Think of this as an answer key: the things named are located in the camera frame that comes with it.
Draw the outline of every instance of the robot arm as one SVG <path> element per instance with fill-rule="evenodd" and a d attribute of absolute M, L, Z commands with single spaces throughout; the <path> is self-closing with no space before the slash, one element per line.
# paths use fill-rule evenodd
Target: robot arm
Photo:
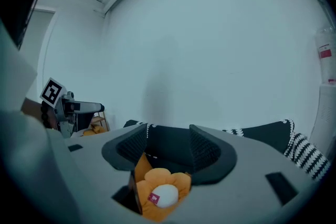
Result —
<path fill-rule="evenodd" d="M 57 129 L 64 138 L 71 137 L 73 132 L 86 129 L 93 115 L 105 110 L 100 103 L 75 101 L 74 93 L 67 91 L 63 85 L 52 78 L 44 87 L 40 98 L 52 107 L 57 120 Z"/>

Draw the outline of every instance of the orange plush petal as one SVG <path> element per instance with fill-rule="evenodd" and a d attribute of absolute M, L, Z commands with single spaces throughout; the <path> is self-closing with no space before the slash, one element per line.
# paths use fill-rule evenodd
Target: orange plush petal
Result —
<path fill-rule="evenodd" d="M 191 187 L 191 178 L 190 176 L 183 173 L 175 173 L 172 174 L 169 178 L 169 183 L 174 185 L 178 191 L 178 200 L 180 201 L 182 198 L 188 195 Z"/>
<path fill-rule="evenodd" d="M 101 134 L 101 133 L 105 133 L 106 130 L 103 126 L 99 126 L 99 125 L 96 125 L 94 128 L 93 128 L 93 131 L 96 133 L 96 134 Z"/>
<path fill-rule="evenodd" d="M 155 189 L 157 186 L 168 184 L 167 180 L 170 175 L 169 170 L 165 168 L 155 168 L 145 174 L 145 180 Z"/>
<path fill-rule="evenodd" d="M 142 153 L 140 160 L 135 167 L 135 182 L 140 182 L 145 179 L 145 174 L 153 169 L 151 164 L 148 162 L 147 157 Z"/>
<path fill-rule="evenodd" d="M 96 134 L 93 130 L 87 130 L 85 132 L 83 132 L 83 136 L 87 136 L 87 135 L 94 135 Z"/>
<path fill-rule="evenodd" d="M 146 180 L 138 182 L 136 186 L 141 206 L 144 206 L 146 202 L 150 202 L 148 201 L 148 196 L 153 191 L 153 188 L 151 187 L 151 184 Z"/>

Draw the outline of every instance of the orange toy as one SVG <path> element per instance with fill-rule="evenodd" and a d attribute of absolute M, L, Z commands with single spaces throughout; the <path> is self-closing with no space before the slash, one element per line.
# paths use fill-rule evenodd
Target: orange toy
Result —
<path fill-rule="evenodd" d="M 160 208 L 149 201 L 152 191 L 162 185 L 173 185 L 178 191 L 178 202 L 166 208 Z M 137 183 L 138 195 L 145 218 L 157 222 L 163 221 L 188 195 L 191 187 L 191 178 L 183 173 L 171 174 L 165 168 L 155 168 L 144 175 L 144 180 Z"/>
<path fill-rule="evenodd" d="M 100 125 L 92 124 L 91 127 L 92 127 L 92 130 L 87 130 L 83 132 L 83 136 L 101 134 L 101 133 L 106 132 L 105 128 Z"/>
<path fill-rule="evenodd" d="M 144 153 L 142 153 L 138 164 L 135 167 L 134 174 L 135 174 L 135 182 L 138 183 L 142 180 L 145 180 L 145 174 L 149 172 L 153 167 L 147 160 L 147 157 Z"/>

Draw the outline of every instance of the white wall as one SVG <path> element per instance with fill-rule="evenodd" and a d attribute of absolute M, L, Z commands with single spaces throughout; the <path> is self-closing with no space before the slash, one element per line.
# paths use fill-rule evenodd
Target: white wall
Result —
<path fill-rule="evenodd" d="M 50 77 L 75 94 L 76 100 L 100 101 L 101 31 L 104 19 L 76 6 L 57 10 L 44 60 L 43 85 Z"/>
<path fill-rule="evenodd" d="M 81 94 L 99 87 L 116 127 L 292 118 L 310 135 L 321 82 L 313 37 L 328 24 L 316 0 L 124 0 L 110 16 L 98 50 L 106 71 Z"/>
<path fill-rule="evenodd" d="M 20 54 L 24 56 L 28 64 L 35 70 L 37 70 L 43 38 L 53 15 L 53 13 L 34 11 L 26 30 Z M 27 97 L 38 101 L 39 95 L 40 93 L 37 92 L 37 83 L 35 80 L 27 93 Z"/>
<path fill-rule="evenodd" d="M 85 91 L 85 84 L 100 67 L 103 4 L 95 0 L 39 0 L 36 7 L 55 12 L 39 57 L 38 91 L 52 77 L 73 91 L 77 100 L 96 100 L 95 93 Z"/>

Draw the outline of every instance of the red label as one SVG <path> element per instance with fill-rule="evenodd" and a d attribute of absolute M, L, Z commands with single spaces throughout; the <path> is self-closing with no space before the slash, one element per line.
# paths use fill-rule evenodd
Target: red label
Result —
<path fill-rule="evenodd" d="M 148 196 L 148 201 L 151 201 L 152 203 L 156 204 L 158 203 L 160 197 L 159 195 L 156 195 L 154 193 L 150 193 L 149 196 Z"/>
<path fill-rule="evenodd" d="M 326 57 L 331 57 L 331 50 L 324 50 L 320 53 L 321 59 Z"/>

